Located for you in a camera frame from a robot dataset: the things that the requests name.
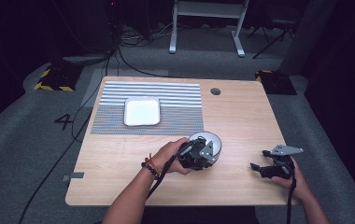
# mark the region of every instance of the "light wood surface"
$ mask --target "light wood surface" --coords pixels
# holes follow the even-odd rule
[[[160,77],[103,79],[74,170],[84,173],[84,177],[71,180],[66,194],[68,204],[110,205],[134,178],[150,152],[154,154],[168,141],[183,137],[91,134],[107,80],[200,84],[204,129],[215,133],[222,143],[220,157],[212,167],[188,175],[167,174],[147,205],[286,204],[287,191],[268,178],[261,178],[249,165],[251,162],[271,165],[262,151],[285,144],[262,84]],[[221,95],[211,94],[212,88],[220,89]]]

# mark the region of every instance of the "person's left arm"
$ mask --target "person's left arm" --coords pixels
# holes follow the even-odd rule
[[[154,165],[159,169],[163,169],[163,165],[178,152],[183,143],[188,141],[188,138],[181,138],[160,148],[152,157]],[[168,170],[168,173],[172,172],[186,175],[190,170],[184,169],[178,161],[174,161]],[[110,205],[102,223],[140,223],[146,199],[154,180],[154,174],[148,168],[143,167],[113,204]]]

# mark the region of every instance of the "white plate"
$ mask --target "white plate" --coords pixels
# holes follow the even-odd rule
[[[125,101],[124,123],[128,126],[160,122],[160,101],[155,97],[130,97]]]

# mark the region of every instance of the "person's right hand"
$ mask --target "person's right hand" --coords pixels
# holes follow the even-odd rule
[[[297,197],[299,200],[304,200],[306,197],[311,196],[312,192],[309,189],[306,179],[302,171],[300,170],[300,167],[297,164],[296,160],[293,157],[291,157],[291,159],[293,160],[294,163],[294,167],[295,167],[294,173],[296,177],[296,189],[294,190],[293,195]],[[286,189],[289,189],[291,187],[292,177],[289,180],[287,180],[282,177],[273,176],[271,180],[277,183],[278,185]]]

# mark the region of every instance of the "person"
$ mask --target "person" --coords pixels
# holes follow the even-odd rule
[[[180,138],[175,142],[169,142],[151,158],[151,161],[147,162],[148,165],[142,165],[142,169],[134,177],[134,179],[128,184],[128,186],[121,192],[112,205],[107,209],[102,223],[141,223],[143,212],[145,210],[146,199],[149,191],[156,180],[155,170],[162,170],[163,165],[176,153],[183,143],[187,143],[190,140],[188,138]],[[295,165],[295,176],[297,180],[297,186],[293,193],[295,197],[302,201],[305,209],[305,219],[308,224],[327,224],[330,223],[329,219],[324,214],[320,203],[315,195],[311,192],[307,185],[303,173],[297,162],[293,159]],[[175,160],[167,173],[178,172],[182,175],[187,175],[191,172],[191,169],[185,169],[179,161]],[[291,180],[283,179],[280,177],[272,177],[272,181],[278,185],[289,188],[291,186]]]

